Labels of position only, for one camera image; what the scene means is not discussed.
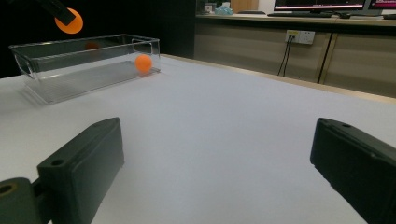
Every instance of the white wall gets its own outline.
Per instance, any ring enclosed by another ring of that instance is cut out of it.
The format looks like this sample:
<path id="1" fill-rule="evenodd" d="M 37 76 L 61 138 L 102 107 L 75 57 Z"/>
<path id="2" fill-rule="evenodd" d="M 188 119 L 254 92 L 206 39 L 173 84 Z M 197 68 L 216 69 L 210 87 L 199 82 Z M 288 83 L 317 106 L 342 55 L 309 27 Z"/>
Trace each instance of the white wall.
<path id="1" fill-rule="evenodd" d="M 275 0 L 259 0 L 259 10 L 265 13 L 274 12 Z"/>

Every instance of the screw hole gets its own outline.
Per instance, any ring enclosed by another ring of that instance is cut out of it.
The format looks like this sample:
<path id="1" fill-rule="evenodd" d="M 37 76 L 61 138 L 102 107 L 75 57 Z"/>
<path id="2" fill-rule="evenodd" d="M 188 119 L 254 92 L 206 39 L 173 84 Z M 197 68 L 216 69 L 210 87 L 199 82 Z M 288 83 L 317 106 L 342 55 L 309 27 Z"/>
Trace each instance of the screw hole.
<path id="1" fill-rule="evenodd" d="M 12 190 L 12 185 L 4 185 L 4 186 L 2 186 L 2 187 L 0 187 L 0 195 L 6 194 L 10 190 Z"/>
<path id="2" fill-rule="evenodd" d="M 63 160 L 56 160 L 56 161 L 53 161 L 53 162 L 51 163 L 51 165 L 53 165 L 53 166 L 58 166 L 58 165 L 61 165 L 62 163 L 64 163 Z"/>

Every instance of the cable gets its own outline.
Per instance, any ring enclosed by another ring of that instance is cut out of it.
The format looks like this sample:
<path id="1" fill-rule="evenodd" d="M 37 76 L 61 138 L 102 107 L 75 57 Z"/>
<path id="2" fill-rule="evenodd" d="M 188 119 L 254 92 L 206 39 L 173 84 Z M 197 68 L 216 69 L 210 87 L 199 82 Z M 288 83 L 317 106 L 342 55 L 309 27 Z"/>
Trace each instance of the cable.
<path id="1" fill-rule="evenodd" d="M 286 66 L 288 66 L 288 60 L 289 60 L 289 54 L 290 54 L 291 41 L 290 41 L 289 47 L 288 47 L 288 57 L 286 57 L 285 66 L 283 67 L 283 77 L 285 76 Z"/>
<path id="2" fill-rule="evenodd" d="M 282 64 L 279 67 L 279 71 L 277 71 L 278 76 L 280 74 L 280 71 L 282 70 L 283 62 L 285 62 L 286 54 L 288 54 L 288 51 L 289 51 L 290 45 L 291 45 L 291 41 L 293 40 L 293 38 L 294 38 L 294 35 L 289 35 L 288 42 L 286 43 L 285 53 L 283 54 Z"/>

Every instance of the desk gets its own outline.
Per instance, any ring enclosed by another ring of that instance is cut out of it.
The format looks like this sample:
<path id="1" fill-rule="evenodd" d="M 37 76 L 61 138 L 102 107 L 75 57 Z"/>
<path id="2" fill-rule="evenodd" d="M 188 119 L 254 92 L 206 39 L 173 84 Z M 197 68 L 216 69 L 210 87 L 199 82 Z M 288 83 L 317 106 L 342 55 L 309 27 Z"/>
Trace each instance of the desk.
<path id="1" fill-rule="evenodd" d="M 197 15 L 194 59 L 277 75 L 287 30 L 314 31 L 291 44 L 285 77 L 396 97 L 396 21 L 356 18 Z"/>
<path id="2" fill-rule="evenodd" d="M 395 100 L 171 56 L 159 74 L 55 105 L 1 79 L 0 105 L 1 180 L 35 180 L 71 138 L 120 118 L 125 164 L 94 224 L 364 223 L 309 162 L 317 119 L 396 146 Z"/>

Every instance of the power outlet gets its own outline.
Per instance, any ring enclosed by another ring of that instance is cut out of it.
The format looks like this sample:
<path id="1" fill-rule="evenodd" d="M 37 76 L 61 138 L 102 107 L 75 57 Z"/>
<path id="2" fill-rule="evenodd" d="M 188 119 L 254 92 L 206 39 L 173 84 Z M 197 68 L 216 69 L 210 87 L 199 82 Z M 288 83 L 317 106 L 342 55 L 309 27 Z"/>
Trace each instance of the power outlet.
<path id="1" fill-rule="evenodd" d="M 313 31 L 300 31 L 300 38 L 298 43 L 312 45 L 312 43 L 314 43 L 314 37 L 315 32 Z"/>
<path id="2" fill-rule="evenodd" d="M 300 39 L 300 31 L 288 30 L 286 32 L 286 38 L 285 38 L 286 42 L 289 41 L 289 36 L 294 36 L 294 38 L 291 40 L 291 43 L 298 43 Z"/>

